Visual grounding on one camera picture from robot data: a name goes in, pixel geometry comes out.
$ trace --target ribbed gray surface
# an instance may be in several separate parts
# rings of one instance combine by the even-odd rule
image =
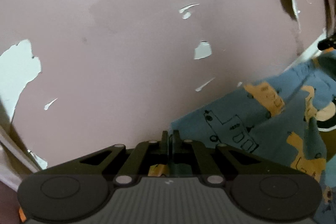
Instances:
[[[76,224],[262,224],[236,208],[219,188],[198,178],[142,178],[139,184],[115,191],[95,215]],[[294,222],[313,224],[311,219]],[[41,224],[29,220],[26,224]]]

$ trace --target patterned cloth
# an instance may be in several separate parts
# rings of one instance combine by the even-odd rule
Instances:
[[[213,148],[226,143],[314,177],[324,193],[315,221],[336,224],[336,188],[325,185],[327,150],[316,121],[335,98],[336,51],[332,51],[238,88],[171,127],[183,139]]]

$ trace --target silver screw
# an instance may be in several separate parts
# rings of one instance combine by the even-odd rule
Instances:
[[[132,178],[130,176],[122,175],[116,177],[115,181],[119,184],[128,184],[132,182]]]
[[[220,184],[224,181],[224,178],[218,175],[212,175],[207,178],[207,181],[211,184]]]

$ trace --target black line drawing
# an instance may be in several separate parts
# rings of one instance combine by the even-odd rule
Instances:
[[[204,118],[215,133],[210,137],[211,141],[218,141],[221,143],[224,141],[228,145],[240,148],[246,152],[253,153],[259,144],[250,136],[249,132],[254,127],[245,127],[243,121],[238,115],[234,115],[229,120],[222,122],[212,110],[205,110]]]

